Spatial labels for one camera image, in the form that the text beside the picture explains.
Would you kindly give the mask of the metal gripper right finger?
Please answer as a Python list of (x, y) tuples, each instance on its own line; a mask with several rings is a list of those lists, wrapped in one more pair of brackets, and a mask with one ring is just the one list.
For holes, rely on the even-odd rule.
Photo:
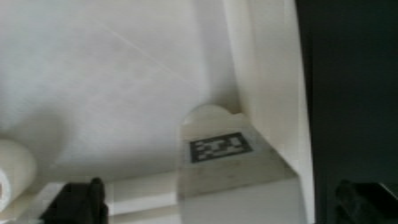
[(342, 180), (335, 200), (335, 224), (398, 224), (398, 183)]

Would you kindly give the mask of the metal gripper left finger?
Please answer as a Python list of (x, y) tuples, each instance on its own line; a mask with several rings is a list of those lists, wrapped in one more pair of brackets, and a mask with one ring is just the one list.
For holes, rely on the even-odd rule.
[(40, 213), (42, 224), (108, 224), (104, 184), (99, 178), (67, 183)]

